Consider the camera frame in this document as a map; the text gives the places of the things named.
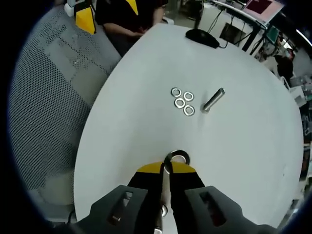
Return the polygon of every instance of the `chair backrest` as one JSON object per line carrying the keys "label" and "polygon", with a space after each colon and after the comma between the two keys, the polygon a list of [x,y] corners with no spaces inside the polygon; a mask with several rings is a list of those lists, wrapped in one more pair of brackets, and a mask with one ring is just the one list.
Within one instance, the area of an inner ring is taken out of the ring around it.
{"label": "chair backrest", "polygon": [[63,6],[35,25],[17,61],[9,135],[20,176],[43,215],[67,219],[80,136],[91,107],[120,60],[102,28],[78,29]]}

